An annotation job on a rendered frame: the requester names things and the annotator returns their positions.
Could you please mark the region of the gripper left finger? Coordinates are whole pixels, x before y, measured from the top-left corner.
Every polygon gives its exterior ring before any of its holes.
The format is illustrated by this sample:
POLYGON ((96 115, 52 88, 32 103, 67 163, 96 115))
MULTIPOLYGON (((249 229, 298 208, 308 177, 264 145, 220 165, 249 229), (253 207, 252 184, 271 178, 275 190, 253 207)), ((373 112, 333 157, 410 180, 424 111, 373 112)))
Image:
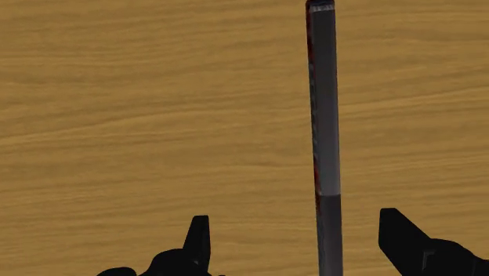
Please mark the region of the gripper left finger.
POLYGON ((196 215, 190 222, 183 246, 156 254, 141 274, 131 267, 112 267, 96 276, 215 276, 208 271, 210 259, 209 217, 196 215))

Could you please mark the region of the grey pen with red stripe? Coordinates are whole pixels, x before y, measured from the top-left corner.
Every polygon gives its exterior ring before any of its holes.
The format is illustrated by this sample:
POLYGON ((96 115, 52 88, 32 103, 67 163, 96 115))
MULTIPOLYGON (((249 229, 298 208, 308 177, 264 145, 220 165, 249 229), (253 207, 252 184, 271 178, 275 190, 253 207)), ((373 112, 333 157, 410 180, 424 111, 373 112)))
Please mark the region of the grey pen with red stripe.
POLYGON ((319 276, 343 276, 335 0, 306 0, 319 276))

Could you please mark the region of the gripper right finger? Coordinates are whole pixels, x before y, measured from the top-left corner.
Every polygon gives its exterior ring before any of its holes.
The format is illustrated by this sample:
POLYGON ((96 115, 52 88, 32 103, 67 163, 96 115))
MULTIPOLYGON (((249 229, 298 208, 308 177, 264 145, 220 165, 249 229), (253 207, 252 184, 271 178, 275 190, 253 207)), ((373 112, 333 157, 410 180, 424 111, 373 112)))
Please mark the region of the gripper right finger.
POLYGON ((379 211, 379 248, 401 276, 489 276, 489 260, 431 238, 396 208, 379 211))

